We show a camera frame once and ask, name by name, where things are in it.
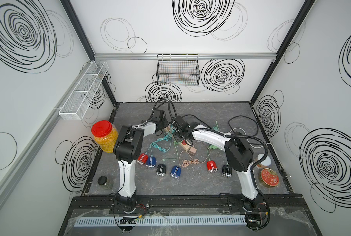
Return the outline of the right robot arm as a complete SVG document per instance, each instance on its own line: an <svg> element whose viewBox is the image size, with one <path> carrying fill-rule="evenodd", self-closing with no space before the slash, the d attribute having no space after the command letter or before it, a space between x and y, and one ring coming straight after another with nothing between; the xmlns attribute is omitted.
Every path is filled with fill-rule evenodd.
<svg viewBox="0 0 351 236"><path fill-rule="evenodd" d="M202 141L223 150L228 165L238 175L242 201L253 206L262 202L261 192L254 177L254 167L268 156L269 148L264 141L239 132L224 133L196 122L188 123L181 116L172 118L172 125L183 140ZM248 142L249 139L257 141L264 148L264 156L257 161L253 159L254 151Z"/></svg>

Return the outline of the blue striped shaver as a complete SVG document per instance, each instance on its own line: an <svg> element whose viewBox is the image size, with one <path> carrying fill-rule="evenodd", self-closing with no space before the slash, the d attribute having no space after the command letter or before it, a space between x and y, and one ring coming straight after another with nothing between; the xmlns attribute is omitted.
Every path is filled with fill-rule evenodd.
<svg viewBox="0 0 351 236"><path fill-rule="evenodd" d="M175 165L170 172L170 176L174 179L179 179L180 175L181 175L181 168Z"/></svg>

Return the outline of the pink charger adapter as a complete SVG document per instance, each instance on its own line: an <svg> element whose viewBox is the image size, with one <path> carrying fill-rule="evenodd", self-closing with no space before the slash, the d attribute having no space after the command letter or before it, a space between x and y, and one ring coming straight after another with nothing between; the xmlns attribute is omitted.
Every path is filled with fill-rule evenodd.
<svg viewBox="0 0 351 236"><path fill-rule="evenodd" d="M195 154L196 154L196 152L197 152L197 149L196 148L194 148L194 147L191 147L190 149L189 149L189 154L191 155L191 156L195 156Z"/></svg>

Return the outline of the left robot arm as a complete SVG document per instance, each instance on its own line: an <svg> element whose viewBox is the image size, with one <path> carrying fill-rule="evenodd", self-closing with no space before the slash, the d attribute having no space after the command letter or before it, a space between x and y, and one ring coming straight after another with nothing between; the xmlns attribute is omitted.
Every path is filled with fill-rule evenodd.
<svg viewBox="0 0 351 236"><path fill-rule="evenodd" d="M133 211L136 207L135 166L142 154L143 139L168 125L165 111L153 108L150 117L141 124L121 127L114 147L119 165L119 188L114 200L125 211Z"/></svg>

